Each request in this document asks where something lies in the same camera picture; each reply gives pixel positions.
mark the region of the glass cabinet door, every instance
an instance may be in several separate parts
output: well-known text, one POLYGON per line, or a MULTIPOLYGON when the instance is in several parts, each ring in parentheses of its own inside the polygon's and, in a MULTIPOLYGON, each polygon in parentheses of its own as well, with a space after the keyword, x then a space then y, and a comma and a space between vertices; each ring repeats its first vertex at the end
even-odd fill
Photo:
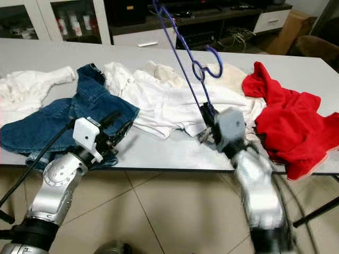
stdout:
POLYGON ((101 43, 93 0, 50 4, 64 41, 101 43))
POLYGON ((38 39, 25 5, 0 7, 0 38, 38 39))

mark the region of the drawer handle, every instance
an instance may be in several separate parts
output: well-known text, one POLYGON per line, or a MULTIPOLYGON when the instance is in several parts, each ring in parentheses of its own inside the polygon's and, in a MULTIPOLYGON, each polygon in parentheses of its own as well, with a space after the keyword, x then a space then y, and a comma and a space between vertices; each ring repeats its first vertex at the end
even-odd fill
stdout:
POLYGON ((153 45, 156 45, 156 44, 159 44, 159 42, 157 41, 152 41, 152 42, 147 42, 147 43, 140 43, 138 44, 138 47, 148 47, 148 46, 153 46, 153 45))
POLYGON ((279 19, 275 19, 275 20, 269 20, 269 23, 274 23, 274 22, 278 22, 279 19))

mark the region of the white cabinet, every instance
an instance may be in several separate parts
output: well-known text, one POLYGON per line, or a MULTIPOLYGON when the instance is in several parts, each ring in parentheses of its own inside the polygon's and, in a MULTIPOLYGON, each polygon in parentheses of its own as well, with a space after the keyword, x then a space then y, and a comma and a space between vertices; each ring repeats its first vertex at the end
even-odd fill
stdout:
POLYGON ((52 41, 111 44, 104 0, 37 0, 52 41))
MULTIPOLYGON (((169 37, 171 38, 174 46, 176 43, 176 34, 173 28, 167 28, 169 37)), ((140 48, 159 48, 169 49, 170 43, 167 40, 163 29, 151 30, 139 33, 128 33, 113 36, 114 45, 117 46, 133 46, 140 48)))
POLYGON ((290 11, 291 10, 283 10, 276 12, 265 12, 260 14, 253 32, 259 33, 282 28, 290 11))
POLYGON ((0 1, 0 38, 50 40, 36 0, 0 1))

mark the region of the wall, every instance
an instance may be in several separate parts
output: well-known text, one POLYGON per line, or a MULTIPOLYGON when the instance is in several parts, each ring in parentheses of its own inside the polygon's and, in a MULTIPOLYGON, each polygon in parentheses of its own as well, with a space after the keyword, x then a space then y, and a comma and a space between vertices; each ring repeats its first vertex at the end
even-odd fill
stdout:
POLYGON ((293 9, 308 15, 320 17, 329 0, 286 0, 293 9))

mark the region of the cardboard box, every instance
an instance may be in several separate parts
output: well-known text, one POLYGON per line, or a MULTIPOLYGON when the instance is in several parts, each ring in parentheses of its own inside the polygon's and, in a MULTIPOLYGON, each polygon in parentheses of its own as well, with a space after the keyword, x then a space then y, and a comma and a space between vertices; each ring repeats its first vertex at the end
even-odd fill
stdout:
POLYGON ((317 17, 291 10, 284 27, 278 35, 259 35, 256 46, 272 55, 286 55, 294 41, 309 34, 317 17))

